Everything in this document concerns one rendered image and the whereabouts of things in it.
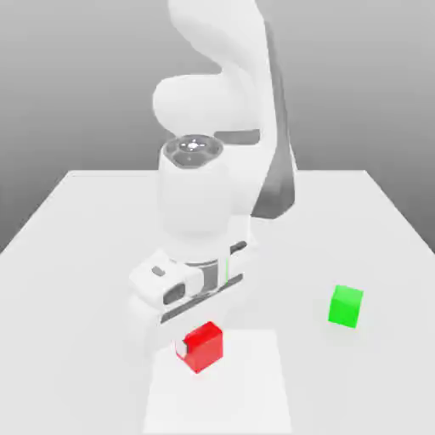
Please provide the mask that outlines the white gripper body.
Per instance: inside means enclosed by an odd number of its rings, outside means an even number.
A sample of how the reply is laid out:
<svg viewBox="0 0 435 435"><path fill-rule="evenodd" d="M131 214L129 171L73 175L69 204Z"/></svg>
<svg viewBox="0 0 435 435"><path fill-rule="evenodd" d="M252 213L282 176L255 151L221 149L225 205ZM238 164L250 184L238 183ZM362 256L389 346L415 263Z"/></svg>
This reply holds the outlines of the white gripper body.
<svg viewBox="0 0 435 435"><path fill-rule="evenodd" d="M237 274L217 290L190 298L166 311L154 328L154 344L170 344L211 321L224 322L230 310L242 304L249 294L246 276Z"/></svg>

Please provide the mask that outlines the small red cube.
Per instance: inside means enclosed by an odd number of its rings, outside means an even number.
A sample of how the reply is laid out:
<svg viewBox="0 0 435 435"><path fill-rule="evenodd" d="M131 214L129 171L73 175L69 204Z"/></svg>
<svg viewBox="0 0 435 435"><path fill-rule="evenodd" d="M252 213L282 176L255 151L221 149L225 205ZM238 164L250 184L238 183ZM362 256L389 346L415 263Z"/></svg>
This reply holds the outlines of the small red cube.
<svg viewBox="0 0 435 435"><path fill-rule="evenodd" d="M198 374L223 357L223 331L211 321L191 331L184 339L189 353L180 358Z"/></svg>

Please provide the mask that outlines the small green cube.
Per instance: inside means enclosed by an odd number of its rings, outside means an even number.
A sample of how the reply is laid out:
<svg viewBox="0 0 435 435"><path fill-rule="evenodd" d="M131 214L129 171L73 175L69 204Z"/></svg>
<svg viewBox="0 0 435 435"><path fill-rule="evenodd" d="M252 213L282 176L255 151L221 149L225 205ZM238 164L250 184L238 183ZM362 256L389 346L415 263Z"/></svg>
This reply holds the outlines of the small green cube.
<svg viewBox="0 0 435 435"><path fill-rule="evenodd" d="M355 329L359 320L359 311L364 292L337 285L330 300L328 320L337 325Z"/></svg>

